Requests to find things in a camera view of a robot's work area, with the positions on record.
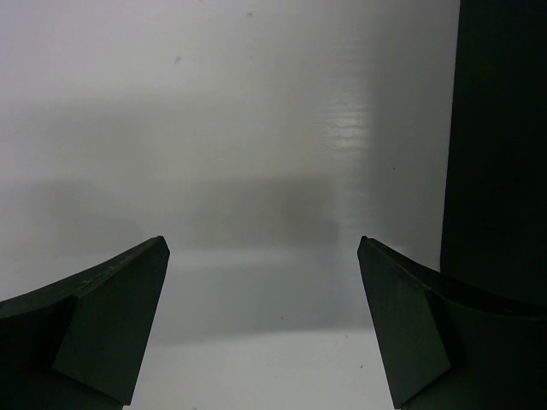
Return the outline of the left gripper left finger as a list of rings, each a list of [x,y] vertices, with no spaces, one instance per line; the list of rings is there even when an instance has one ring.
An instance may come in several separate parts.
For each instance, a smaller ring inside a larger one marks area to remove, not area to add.
[[[132,402],[169,260],[153,237],[1,303],[3,409],[122,409]]]

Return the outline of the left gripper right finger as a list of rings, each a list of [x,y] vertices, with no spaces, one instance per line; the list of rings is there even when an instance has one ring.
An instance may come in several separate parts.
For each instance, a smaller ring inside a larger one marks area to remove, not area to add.
[[[363,237],[362,282],[396,409],[543,409],[546,310]]]

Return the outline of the black drawer cabinet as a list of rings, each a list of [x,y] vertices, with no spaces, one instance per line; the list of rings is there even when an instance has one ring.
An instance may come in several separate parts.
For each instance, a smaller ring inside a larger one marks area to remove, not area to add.
[[[441,271],[546,303],[546,3],[460,6]]]

